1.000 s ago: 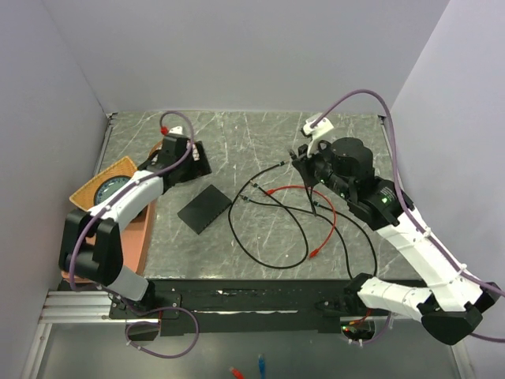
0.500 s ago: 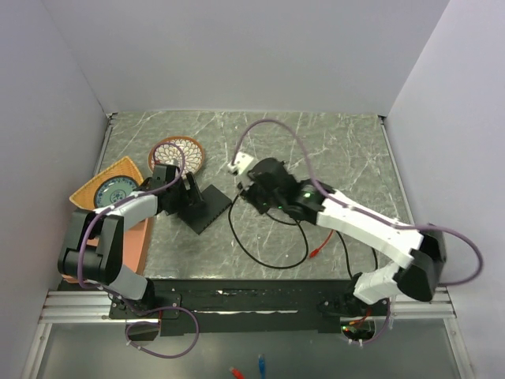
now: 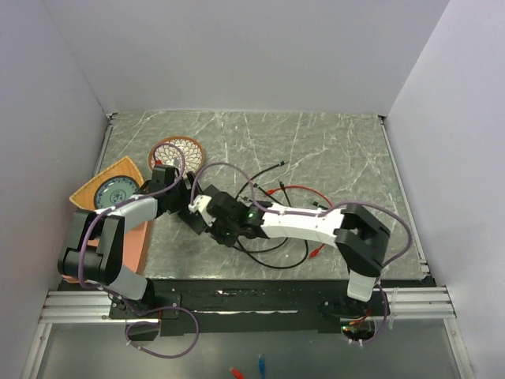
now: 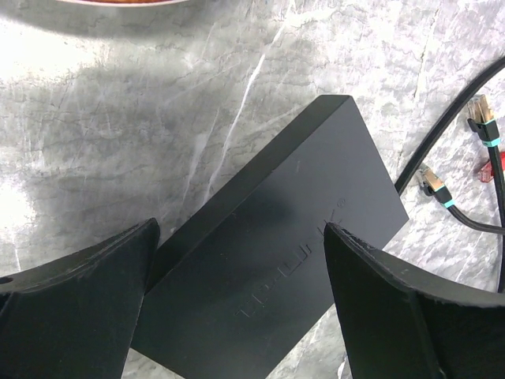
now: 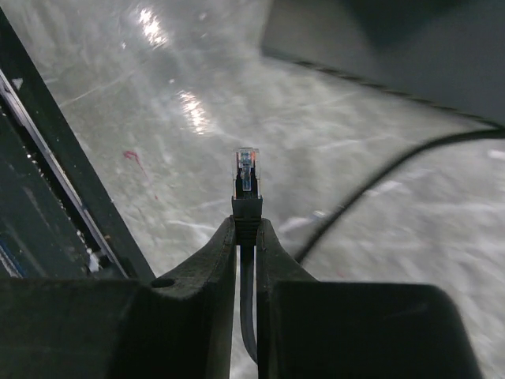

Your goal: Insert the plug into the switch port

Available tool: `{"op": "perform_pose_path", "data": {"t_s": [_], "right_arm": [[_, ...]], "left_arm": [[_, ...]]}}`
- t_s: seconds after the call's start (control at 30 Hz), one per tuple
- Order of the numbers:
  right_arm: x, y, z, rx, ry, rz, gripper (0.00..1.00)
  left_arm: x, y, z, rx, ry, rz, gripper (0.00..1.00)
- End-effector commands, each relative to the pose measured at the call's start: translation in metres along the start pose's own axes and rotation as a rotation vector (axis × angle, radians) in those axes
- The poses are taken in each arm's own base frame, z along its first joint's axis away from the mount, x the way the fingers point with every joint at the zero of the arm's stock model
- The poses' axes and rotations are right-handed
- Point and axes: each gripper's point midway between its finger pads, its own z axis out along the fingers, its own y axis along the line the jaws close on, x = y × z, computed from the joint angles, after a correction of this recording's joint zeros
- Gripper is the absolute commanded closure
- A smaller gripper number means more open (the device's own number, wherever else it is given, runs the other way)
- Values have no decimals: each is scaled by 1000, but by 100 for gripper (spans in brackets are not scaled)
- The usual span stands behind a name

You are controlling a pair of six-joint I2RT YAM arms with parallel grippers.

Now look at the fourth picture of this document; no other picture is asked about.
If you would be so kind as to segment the black network switch box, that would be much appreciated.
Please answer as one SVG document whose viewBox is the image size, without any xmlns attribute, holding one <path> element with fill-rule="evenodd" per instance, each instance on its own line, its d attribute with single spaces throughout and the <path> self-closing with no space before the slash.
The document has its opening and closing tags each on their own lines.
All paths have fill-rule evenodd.
<svg viewBox="0 0 505 379">
<path fill-rule="evenodd" d="M 333 304 L 326 224 L 383 247 L 407 219 L 354 99 L 319 96 L 159 247 L 133 349 L 265 378 Z"/>
</svg>

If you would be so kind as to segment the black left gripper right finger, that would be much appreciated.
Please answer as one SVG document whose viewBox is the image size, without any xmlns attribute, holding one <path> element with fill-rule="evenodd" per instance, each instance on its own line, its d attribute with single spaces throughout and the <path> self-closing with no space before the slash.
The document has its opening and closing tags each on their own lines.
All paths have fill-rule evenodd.
<svg viewBox="0 0 505 379">
<path fill-rule="evenodd" d="M 329 223 L 324 252 L 354 378 L 502 378 L 504 296 L 456 283 Z"/>
</svg>

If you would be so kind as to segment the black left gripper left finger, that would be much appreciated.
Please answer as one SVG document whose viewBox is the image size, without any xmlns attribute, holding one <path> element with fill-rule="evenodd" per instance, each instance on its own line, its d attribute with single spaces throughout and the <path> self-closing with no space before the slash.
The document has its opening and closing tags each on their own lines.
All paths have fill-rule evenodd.
<svg viewBox="0 0 505 379">
<path fill-rule="evenodd" d="M 1 278 L 3 378 L 120 378 L 159 241 L 145 220 Z"/>
</svg>

